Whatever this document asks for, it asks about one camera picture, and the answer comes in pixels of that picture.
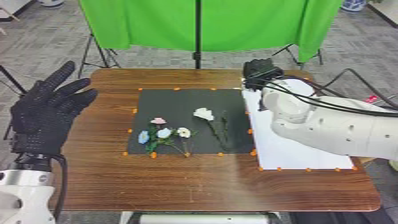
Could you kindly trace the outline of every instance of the white paper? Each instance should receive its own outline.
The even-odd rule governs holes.
[[[290,86],[301,89],[297,80],[288,80]],[[311,94],[311,88],[304,87],[301,94]],[[260,166],[265,170],[281,169],[352,169],[352,160],[348,156],[336,155],[317,148],[306,146],[297,141],[283,138],[272,131],[272,112],[260,112],[261,91],[242,91],[258,150]]]

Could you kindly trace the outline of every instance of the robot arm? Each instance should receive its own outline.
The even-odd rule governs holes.
[[[59,88],[73,71],[75,63],[68,62],[11,108],[13,153],[20,156],[9,169],[0,171],[0,223],[6,224],[54,224],[59,215],[54,217],[48,210],[52,159],[66,164],[61,148],[73,120],[98,95],[96,90],[77,93],[89,86],[89,79]]]
[[[285,81],[276,82],[295,92]],[[317,98],[352,108],[389,112],[359,100],[331,96]],[[263,105],[274,112],[272,130],[285,138],[334,154],[398,160],[396,118],[317,107],[269,88],[263,89]]]

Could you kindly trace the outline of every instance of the green backdrop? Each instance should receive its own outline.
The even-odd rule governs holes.
[[[196,50],[196,0],[80,0],[103,48]],[[320,49],[341,0],[203,0],[203,51]]]

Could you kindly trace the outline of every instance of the floor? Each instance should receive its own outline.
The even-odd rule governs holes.
[[[68,60],[80,62],[89,29],[77,0],[68,0],[62,8],[52,10],[34,4],[20,18],[22,22],[0,23],[9,33],[7,36],[0,34],[0,64],[29,88]],[[276,50],[205,54],[205,68],[242,68],[245,61],[270,57]],[[320,66],[317,59],[306,64],[318,83],[324,84],[343,68],[350,67],[357,69],[382,93],[393,95],[398,86],[398,29],[368,9],[356,14],[340,12],[322,52],[325,65]],[[118,53],[125,68],[194,67],[192,54],[185,51],[135,46]],[[89,60],[100,61],[94,48]],[[283,69],[297,69],[288,53],[274,57],[274,62]],[[87,67],[86,76],[94,69]],[[338,82],[334,90],[352,98],[370,97],[370,91],[352,77]],[[16,99],[16,94],[0,85],[0,130],[7,127],[9,106]],[[13,155],[7,142],[0,144],[0,168],[6,168]],[[375,160],[366,169],[380,191],[384,208],[398,223],[398,172],[389,168],[386,160]],[[119,215],[114,212],[66,212],[61,223],[119,223]]]

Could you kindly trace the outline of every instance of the orange marker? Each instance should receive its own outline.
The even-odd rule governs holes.
[[[258,151],[256,151],[256,149],[253,149],[253,151],[251,151],[251,155],[253,155],[253,156],[258,155]]]

